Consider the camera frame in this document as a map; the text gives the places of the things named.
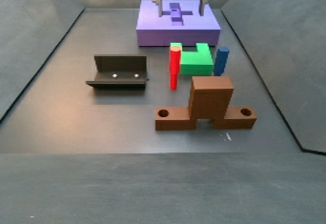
brown base with holes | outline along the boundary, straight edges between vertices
hole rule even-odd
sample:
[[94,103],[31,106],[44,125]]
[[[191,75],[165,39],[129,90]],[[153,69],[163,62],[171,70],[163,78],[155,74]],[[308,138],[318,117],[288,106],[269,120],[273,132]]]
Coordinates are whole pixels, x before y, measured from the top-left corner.
[[155,129],[195,130],[198,119],[213,119],[214,129],[251,129],[258,117],[251,107],[230,107],[233,90],[227,76],[194,76],[189,107],[158,108]]
[[155,129],[195,130],[197,120],[190,120],[186,107],[158,108],[155,114]]
[[257,122],[257,115],[251,107],[229,107],[225,118],[215,119],[214,129],[251,129]]

toy block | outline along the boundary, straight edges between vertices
hole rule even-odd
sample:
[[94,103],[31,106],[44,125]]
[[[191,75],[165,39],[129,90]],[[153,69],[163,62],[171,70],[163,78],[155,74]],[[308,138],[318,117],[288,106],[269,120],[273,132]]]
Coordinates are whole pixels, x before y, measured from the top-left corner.
[[227,61],[230,56],[229,47],[221,47],[217,52],[217,58],[214,63],[214,75],[221,76],[225,72]]
[[137,25],[139,46],[170,46],[181,42],[185,46],[207,43],[217,46],[221,26],[210,5],[205,15],[198,12],[199,0],[163,0],[162,16],[157,4],[142,0]]
[[229,77],[193,77],[189,114],[191,119],[225,117],[231,101],[233,83]]
[[155,129],[165,130],[195,130],[197,120],[190,120],[186,107],[157,108]]
[[187,108],[158,108],[157,130],[195,130],[198,119],[213,119],[214,129],[251,129],[251,107],[230,107],[233,83],[227,76],[194,76]]
[[[171,46],[179,46],[182,48],[181,43],[171,43]],[[209,45],[206,43],[198,43],[197,48],[197,51],[182,51],[179,74],[211,75],[214,63]]]
[[215,119],[214,129],[251,129],[258,120],[251,107],[229,107],[225,118]]

